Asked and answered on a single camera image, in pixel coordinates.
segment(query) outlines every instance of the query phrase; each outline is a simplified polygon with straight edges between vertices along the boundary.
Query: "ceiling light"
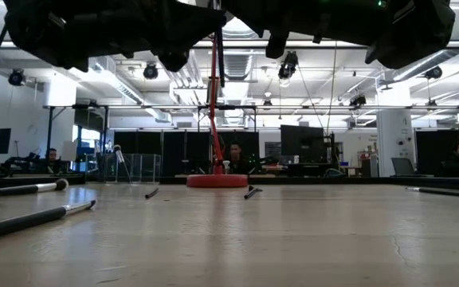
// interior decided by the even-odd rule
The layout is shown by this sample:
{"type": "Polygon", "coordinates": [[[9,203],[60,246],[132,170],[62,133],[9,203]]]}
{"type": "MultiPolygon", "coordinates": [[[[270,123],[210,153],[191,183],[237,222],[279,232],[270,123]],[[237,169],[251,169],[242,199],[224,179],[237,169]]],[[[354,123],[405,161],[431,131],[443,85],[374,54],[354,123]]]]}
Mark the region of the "ceiling light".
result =
{"type": "Polygon", "coordinates": [[[295,67],[299,64],[299,58],[296,55],[295,51],[289,52],[286,55],[286,58],[280,65],[279,73],[277,76],[279,76],[279,79],[289,79],[293,76],[295,73],[296,69],[295,67]]]}
{"type": "Polygon", "coordinates": [[[279,85],[282,88],[286,88],[290,85],[290,79],[279,79],[279,85]]]}

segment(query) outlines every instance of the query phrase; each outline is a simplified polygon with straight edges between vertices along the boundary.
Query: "metal frame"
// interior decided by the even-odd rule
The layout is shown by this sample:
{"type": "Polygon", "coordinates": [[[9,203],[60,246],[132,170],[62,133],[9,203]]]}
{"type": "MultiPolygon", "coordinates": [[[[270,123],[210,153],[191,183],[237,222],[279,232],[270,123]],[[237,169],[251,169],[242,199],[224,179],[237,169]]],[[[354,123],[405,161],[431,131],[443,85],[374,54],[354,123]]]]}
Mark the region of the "metal frame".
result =
{"type": "MultiPolygon", "coordinates": [[[[338,50],[367,50],[368,47],[364,45],[357,45],[348,43],[345,41],[332,41],[326,40],[322,41],[319,44],[313,43],[312,40],[288,40],[286,42],[286,49],[330,49],[333,50],[337,42],[338,50]]],[[[224,40],[223,45],[225,50],[229,49],[265,49],[268,44],[268,40],[258,39],[258,40],[224,40]]],[[[459,40],[451,40],[449,44],[445,47],[446,49],[459,50],[459,40]]],[[[1,45],[1,50],[4,49],[18,49],[18,47],[12,41],[4,41],[1,45]]],[[[201,40],[198,43],[194,44],[192,49],[212,49],[212,41],[201,40]]]]}
{"type": "Polygon", "coordinates": [[[97,107],[79,107],[79,106],[76,106],[76,105],[73,105],[73,106],[44,106],[44,108],[47,108],[49,110],[49,126],[47,127],[47,150],[45,151],[45,158],[48,159],[49,158],[49,152],[50,152],[50,148],[51,148],[51,138],[52,138],[52,134],[53,134],[53,121],[65,110],[65,109],[96,109],[96,108],[103,108],[105,110],[105,113],[104,113],[104,118],[103,118],[103,131],[100,133],[100,137],[102,138],[102,141],[101,141],[101,145],[102,145],[102,148],[101,148],[101,151],[102,153],[104,154],[105,153],[105,143],[106,143],[106,139],[107,139],[107,133],[108,133],[108,122],[109,122],[109,106],[105,105],[105,106],[97,106],[97,107]],[[54,115],[54,110],[56,108],[60,108],[61,110],[56,114],[54,115]]]}
{"type": "MultiPolygon", "coordinates": [[[[164,110],[200,110],[204,108],[209,108],[207,105],[113,105],[113,106],[104,106],[108,109],[115,109],[115,110],[124,110],[124,109],[146,109],[146,108],[156,108],[156,109],[164,109],[164,110]]],[[[73,108],[72,106],[56,106],[55,108],[73,108]]],[[[256,109],[256,110],[283,110],[283,109],[313,109],[312,105],[275,105],[275,106],[266,106],[266,105],[218,105],[215,106],[216,109],[219,110],[231,110],[231,109],[256,109]]],[[[369,111],[369,110],[402,110],[402,109],[409,109],[409,110],[430,110],[435,111],[439,109],[449,109],[449,110],[459,110],[459,105],[437,105],[437,106],[430,106],[424,104],[418,105],[409,105],[409,106],[391,106],[391,105],[362,105],[362,106],[340,106],[340,105],[315,105],[316,110],[332,110],[332,111],[369,111]]]]}

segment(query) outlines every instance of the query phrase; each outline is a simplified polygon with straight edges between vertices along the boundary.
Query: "spotlight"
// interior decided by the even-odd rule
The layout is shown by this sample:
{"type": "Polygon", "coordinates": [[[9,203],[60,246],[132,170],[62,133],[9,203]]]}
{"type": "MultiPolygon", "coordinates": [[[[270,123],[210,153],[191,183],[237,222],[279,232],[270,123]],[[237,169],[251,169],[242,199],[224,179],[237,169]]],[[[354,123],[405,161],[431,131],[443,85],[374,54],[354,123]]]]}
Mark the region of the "spotlight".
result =
{"type": "Polygon", "coordinates": [[[272,105],[272,101],[270,99],[266,99],[263,101],[263,105],[264,106],[271,106],[272,105]]]}
{"type": "Polygon", "coordinates": [[[293,74],[295,73],[296,71],[295,67],[298,64],[299,64],[299,58],[296,56],[296,52],[288,51],[286,58],[280,65],[279,73],[277,74],[277,76],[279,76],[279,79],[286,80],[286,79],[291,78],[293,74]]]}
{"type": "Polygon", "coordinates": [[[286,88],[290,85],[290,79],[279,79],[279,86],[286,88]]]}
{"type": "Polygon", "coordinates": [[[147,80],[154,80],[159,75],[157,71],[157,64],[154,62],[147,63],[147,67],[144,68],[143,76],[147,80]]]}
{"type": "Polygon", "coordinates": [[[350,106],[360,107],[363,104],[366,104],[366,97],[363,94],[360,94],[350,100],[350,106]]]}
{"type": "Polygon", "coordinates": [[[26,77],[24,76],[23,69],[14,69],[14,71],[8,77],[10,85],[20,87],[26,84],[26,77]]]}
{"type": "Polygon", "coordinates": [[[429,70],[428,72],[424,73],[423,75],[426,79],[439,79],[442,77],[442,69],[439,66],[429,70]]]}

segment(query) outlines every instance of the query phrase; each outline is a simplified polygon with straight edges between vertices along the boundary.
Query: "white column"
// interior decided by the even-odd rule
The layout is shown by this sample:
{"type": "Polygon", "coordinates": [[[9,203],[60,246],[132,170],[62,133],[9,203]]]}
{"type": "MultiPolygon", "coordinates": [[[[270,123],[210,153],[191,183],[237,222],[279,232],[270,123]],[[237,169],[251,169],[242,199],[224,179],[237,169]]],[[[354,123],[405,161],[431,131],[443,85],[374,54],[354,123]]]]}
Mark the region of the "white column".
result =
{"type": "MultiPolygon", "coordinates": [[[[51,79],[49,83],[44,84],[45,105],[48,106],[70,106],[76,103],[77,83],[68,79],[67,77],[57,74],[51,79]]],[[[51,134],[51,147],[57,149],[58,158],[61,156],[63,150],[63,143],[65,141],[72,141],[72,132],[74,125],[75,110],[61,108],[54,110],[54,115],[57,115],[53,121],[53,131],[51,134]]],[[[47,118],[43,120],[42,126],[47,135],[47,127],[49,122],[49,113],[47,118]]],[[[44,155],[47,146],[47,137],[41,141],[42,154],[44,155]]]]}
{"type": "MultiPolygon", "coordinates": [[[[377,91],[378,105],[411,105],[410,88],[403,83],[389,85],[388,90],[377,91]]],[[[410,110],[381,110],[377,112],[379,134],[380,176],[394,175],[391,158],[408,158],[414,162],[414,141],[410,110]]]]}

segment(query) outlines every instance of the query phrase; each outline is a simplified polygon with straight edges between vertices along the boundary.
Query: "ceiling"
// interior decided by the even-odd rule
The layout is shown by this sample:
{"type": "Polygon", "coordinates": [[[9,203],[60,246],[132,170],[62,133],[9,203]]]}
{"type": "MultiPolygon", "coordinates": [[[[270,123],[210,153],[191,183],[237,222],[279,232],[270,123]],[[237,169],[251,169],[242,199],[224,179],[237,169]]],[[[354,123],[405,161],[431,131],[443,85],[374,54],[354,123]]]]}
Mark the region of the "ceiling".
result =
{"type": "MultiPolygon", "coordinates": [[[[452,1],[452,7],[457,14],[457,21],[453,30],[453,39],[459,40],[459,0],[452,1]]],[[[0,30],[6,8],[0,3],[0,30]]],[[[305,35],[292,33],[289,40],[311,40],[305,35]]],[[[299,67],[293,74],[290,83],[281,87],[277,77],[277,68],[281,59],[268,59],[263,49],[248,51],[252,53],[250,76],[245,83],[232,83],[224,91],[224,97],[231,98],[232,88],[244,85],[245,96],[239,98],[241,104],[263,104],[265,93],[270,92],[270,99],[273,105],[301,105],[310,104],[311,97],[313,104],[348,104],[350,98],[356,95],[355,88],[367,97],[367,103],[375,101],[375,77],[380,77],[386,69],[377,61],[366,65],[364,57],[366,50],[357,49],[302,49],[297,50],[299,67]]],[[[116,62],[116,75],[125,81],[149,104],[177,104],[170,96],[171,80],[165,71],[159,67],[159,76],[154,80],[145,80],[143,70],[147,62],[156,62],[157,58],[149,52],[136,53],[133,59],[126,59],[121,55],[114,55],[116,62]]],[[[207,84],[210,75],[211,54],[208,49],[195,50],[195,60],[198,63],[199,72],[203,82],[207,84]]],[[[430,82],[430,88],[426,79],[412,78],[406,83],[410,86],[410,95],[413,104],[425,104],[429,95],[436,98],[439,95],[451,95],[459,91],[459,55],[439,65],[443,76],[439,80],[430,82]]],[[[9,73],[12,68],[22,67],[26,76],[43,82],[47,81],[55,73],[67,74],[69,72],[47,65],[36,57],[20,50],[0,51],[0,73],[9,73]]],[[[104,81],[93,79],[76,79],[79,82],[78,98],[91,98],[99,101],[100,104],[122,104],[122,96],[104,81]]],[[[459,104],[459,94],[449,97],[443,104],[459,104]]],[[[287,110],[286,114],[315,114],[312,110],[287,110]]],[[[277,110],[262,112],[261,114],[275,114],[277,110]]],[[[441,115],[449,117],[456,112],[442,112],[441,115]]],[[[145,111],[118,111],[116,114],[122,116],[146,115],[145,111]]]]}

